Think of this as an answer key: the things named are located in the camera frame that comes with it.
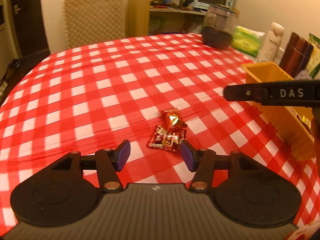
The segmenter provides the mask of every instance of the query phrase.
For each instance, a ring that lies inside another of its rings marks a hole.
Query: dark brown door
[[[40,0],[12,0],[18,43],[24,57],[48,49]]]

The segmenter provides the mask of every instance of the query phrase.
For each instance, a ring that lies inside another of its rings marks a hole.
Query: orange bin
[[[243,64],[246,71],[246,83],[272,82],[293,80],[282,68],[273,62]],[[291,146],[292,155],[299,161],[316,157],[314,139],[306,127],[294,114],[294,109],[300,116],[305,116],[310,121],[313,119],[311,108],[300,106],[262,106],[253,103],[263,113],[279,134]]]

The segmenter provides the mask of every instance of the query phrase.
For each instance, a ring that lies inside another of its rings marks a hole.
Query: dark liquid
[[[202,30],[202,40],[204,44],[216,49],[228,49],[232,35],[223,31],[219,31],[213,27],[206,26]]]

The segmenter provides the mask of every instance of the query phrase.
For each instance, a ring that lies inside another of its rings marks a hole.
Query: chair
[[[67,49],[125,37],[125,0],[63,0]]]

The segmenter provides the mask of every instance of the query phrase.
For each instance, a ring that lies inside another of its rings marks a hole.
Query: candy wrapper
[[[187,124],[180,119],[178,109],[173,107],[168,110],[161,111],[165,120],[165,129],[167,132],[173,132],[180,128],[186,128]]]
[[[186,139],[186,133],[185,130],[167,133],[161,125],[158,125],[147,146],[179,153],[181,142]]]

